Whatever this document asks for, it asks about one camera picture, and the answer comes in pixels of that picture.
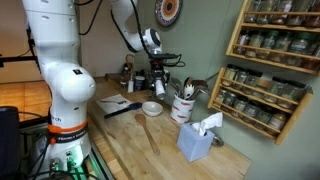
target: white cup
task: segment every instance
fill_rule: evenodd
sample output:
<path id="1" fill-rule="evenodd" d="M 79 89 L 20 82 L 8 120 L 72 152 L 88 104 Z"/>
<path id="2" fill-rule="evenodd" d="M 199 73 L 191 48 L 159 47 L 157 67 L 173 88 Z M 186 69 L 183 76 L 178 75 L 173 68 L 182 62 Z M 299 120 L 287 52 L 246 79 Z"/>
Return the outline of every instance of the white cup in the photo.
<path id="1" fill-rule="evenodd" d="M 170 113 L 171 118 L 178 123 L 189 121 L 195 101 L 181 99 L 177 95 L 174 95 Z"/>

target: wooden cabinet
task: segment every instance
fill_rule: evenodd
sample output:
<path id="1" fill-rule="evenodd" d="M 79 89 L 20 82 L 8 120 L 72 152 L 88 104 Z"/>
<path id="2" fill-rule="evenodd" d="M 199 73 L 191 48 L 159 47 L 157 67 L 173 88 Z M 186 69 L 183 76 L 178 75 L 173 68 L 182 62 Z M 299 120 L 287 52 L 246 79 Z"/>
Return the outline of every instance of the wooden cabinet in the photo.
<path id="1" fill-rule="evenodd" d="M 282 63 L 277 63 L 269 60 L 264 60 L 264 59 L 259 59 L 259 58 L 249 58 L 244 55 L 239 55 L 233 53 L 233 49 L 235 47 L 243 47 L 243 48 L 248 48 L 248 49 L 254 49 L 254 50 L 267 50 L 272 53 L 278 53 L 278 54 L 283 54 L 283 55 L 291 55 L 295 57 L 300 57 L 303 58 L 304 60 L 312 60 L 313 62 L 316 61 L 316 63 L 320 64 L 320 58 L 319 57 L 314 57 L 314 56 L 309 56 L 309 55 L 302 55 L 302 54 L 295 54 L 295 53 L 290 53 L 290 52 L 282 52 L 282 51 L 277 51 L 277 50 L 272 50 L 272 49 L 265 49 L 265 48 L 257 48 L 257 47 L 252 47 L 252 46 L 241 46 L 237 44 L 238 37 L 240 35 L 241 30 L 258 30 L 258 31 L 268 31 L 268 30 L 279 30 L 279 31 L 292 31 L 292 32 L 297 32 L 297 31 L 304 31 L 304 32 L 311 32 L 314 34 L 319 34 L 320 35 L 320 28 L 308 28 L 308 27 L 300 27 L 300 26 L 286 26 L 286 25 L 274 25 L 274 24 L 256 24 L 256 23 L 245 23 L 244 22 L 244 17 L 246 14 L 268 14 L 268 15 L 281 15 L 281 14 L 286 14 L 286 15 L 304 15 L 304 16 L 320 16 L 320 12 L 248 12 L 248 8 L 250 5 L 250 0 L 244 0 L 237 23 L 235 25 L 233 34 L 231 36 L 231 40 L 227 49 L 226 54 L 229 56 L 241 58 L 244 60 L 249 60 L 249 61 L 255 61 L 263 64 L 268 64 L 272 66 L 277 66 L 281 68 L 286 68 L 286 69 L 291 69 L 303 73 L 308 73 L 308 74 L 313 74 L 319 76 L 320 73 L 318 70 L 315 69 L 307 69 L 303 67 L 296 67 L 296 66 L 289 66 L 285 65 Z"/>
<path id="2" fill-rule="evenodd" d="M 300 114 L 303 112 L 303 109 L 306 107 L 306 105 L 308 104 L 308 102 L 312 98 L 312 95 L 313 95 L 312 90 L 308 89 L 307 92 L 305 93 L 305 95 L 300 100 L 300 102 L 295 102 L 295 101 L 291 101 L 291 100 L 285 99 L 283 97 L 276 96 L 274 94 L 265 92 L 265 91 L 263 91 L 263 90 L 261 90 L 259 88 L 255 88 L 255 87 L 247 86 L 245 84 L 241 84 L 242 87 L 249 88 L 249 89 L 253 90 L 254 92 L 267 94 L 267 95 L 275 97 L 277 99 L 281 99 L 281 100 L 287 101 L 287 102 L 293 104 L 293 106 L 294 106 L 293 109 L 285 109 L 285 108 L 282 108 L 282 107 L 278 106 L 275 103 L 268 103 L 264 99 L 261 99 L 259 97 L 254 96 L 254 95 L 247 95 L 247 94 L 243 93 L 242 91 L 239 91 L 239 90 L 236 90 L 236 89 L 232 88 L 231 86 L 223 85 L 221 83 L 222 81 L 229 81 L 231 83 L 240 84 L 240 83 L 238 83 L 236 81 L 231 81 L 231 80 L 228 80 L 228 79 L 224 78 L 223 75 L 224 75 L 225 71 L 226 71 L 225 67 L 222 67 L 220 69 L 218 79 L 216 81 L 216 84 L 215 84 L 214 89 L 213 89 L 212 94 L 211 94 L 210 101 L 208 103 L 208 108 L 215 109 L 217 111 L 223 112 L 224 115 L 226 115 L 226 116 L 230 117 L 231 119 L 233 119 L 233 120 L 245 125 L 246 127 L 250 128 L 250 129 L 252 129 L 254 131 L 257 131 L 258 133 L 263 134 L 264 136 L 266 136 L 268 138 L 274 139 L 275 140 L 275 144 L 277 144 L 277 145 L 281 144 L 281 142 L 284 140 L 284 138 L 289 133 L 289 131 L 292 128 L 292 126 L 297 121 L 297 119 L 300 116 Z M 261 121 L 255 119 L 255 118 L 247 116 L 243 112 L 237 111 L 233 107 L 230 107 L 230 106 L 227 106 L 227 105 L 225 105 L 223 103 L 220 103 L 216 99 L 217 99 L 217 95 L 219 93 L 219 90 L 221 88 L 223 88 L 223 89 L 225 89 L 227 91 L 233 92 L 233 93 L 235 93 L 237 95 L 246 96 L 251 100 L 256 100 L 256 101 L 258 101 L 258 102 L 260 102 L 262 104 L 268 105 L 268 106 L 270 106 L 270 107 L 272 107 L 274 109 L 278 109 L 280 111 L 283 111 L 288 115 L 288 121 L 286 122 L 286 124 L 284 125 L 282 130 L 278 130 L 278 129 L 275 129 L 275 128 L 273 128 L 273 127 L 271 127 L 271 126 L 269 126 L 269 125 L 267 125 L 265 123 L 262 123 Z M 256 128 L 255 126 L 253 126 L 252 124 L 246 123 L 242 119 L 232 116 L 229 112 L 226 112 L 226 111 L 222 110 L 221 108 L 215 106 L 214 104 L 219 104 L 220 106 L 227 108 L 229 111 L 235 111 L 235 112 L 239 113 L 241 116 L 245 116 L 245 117 L 249 118 L 254 123 L 261 124 L 262 126 L 264 126 L 266 128 L 266 130 L 272 130 L 273 132 L 275 132 L 275 134 L 269 134 L 265 130 L 260 130 L 260 129 Z"/>

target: wooden spoon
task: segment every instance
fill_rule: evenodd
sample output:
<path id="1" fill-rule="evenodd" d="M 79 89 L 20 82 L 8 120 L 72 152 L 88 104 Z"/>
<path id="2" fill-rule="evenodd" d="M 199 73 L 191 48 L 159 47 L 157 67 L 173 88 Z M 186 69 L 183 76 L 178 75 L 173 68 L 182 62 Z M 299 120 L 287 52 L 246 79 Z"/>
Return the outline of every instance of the wooden spoon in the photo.
<path id="1" fill-rule="evenodd" d="M 148 128 L 147 128 L 147 123 L 146 123 L 146 117 L 143 114 L 136 114 L 134 118 L 137 120 L 137 122 L 143 127 L 144 131 L 147 134 L 148 140 L 150 142 L 151 148 L 153 152 L 159 156 L 160 155 L 160 150 L 157 146 L 157 144 L 154 142 Z"/>

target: paper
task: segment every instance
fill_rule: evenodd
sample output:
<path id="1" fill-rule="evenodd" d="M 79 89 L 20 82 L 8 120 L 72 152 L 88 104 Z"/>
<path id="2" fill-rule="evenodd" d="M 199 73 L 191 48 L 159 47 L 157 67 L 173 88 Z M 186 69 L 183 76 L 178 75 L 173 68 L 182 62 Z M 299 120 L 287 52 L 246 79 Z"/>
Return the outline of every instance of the paper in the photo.
<path id="1" fill-rule="evenodd" d="M 200 136 L 204 136 L 207 129 L 213 127 L 221 127 L 222 126 L 222 112 L 218 112 L 213 114 L 206 119 L 202 120 L 201 122 L 193 123 L 191 128 Z"/>
<path id="2" fill-rule="evenodd" d="M 123 103 L 123 104 L 117 104 L 114 102 L 100 102 L 100 101 L 114 101 L 114 102 L 127 101 L 127 102 Z M 98 100 L 96 102 L 104 110 L 104 112 L 106 112 L 107 114 L 124 109 L 132 103 L 128 99 L 124 98 L 121 94 L 107 97 L 107 98 Z"/>

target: tissue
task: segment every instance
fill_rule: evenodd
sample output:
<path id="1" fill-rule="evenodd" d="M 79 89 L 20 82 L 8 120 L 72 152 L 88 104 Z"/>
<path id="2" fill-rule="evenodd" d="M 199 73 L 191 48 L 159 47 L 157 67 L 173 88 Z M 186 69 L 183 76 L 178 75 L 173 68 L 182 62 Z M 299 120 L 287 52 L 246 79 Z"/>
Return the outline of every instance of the tissue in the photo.
<path id="1" fill-rule="evenodd" d="M 191 128 L 199 136 L 204 136 L 207 129 L 210 129 L 213 127 L 221 127 L 222 126 L 222 118 L 223 118 L 222 112 L 218 112 L 216 114 L 213 114 L 213 115 L 203 119 L 201 122 L 193 123 L 191 125 Z"/>

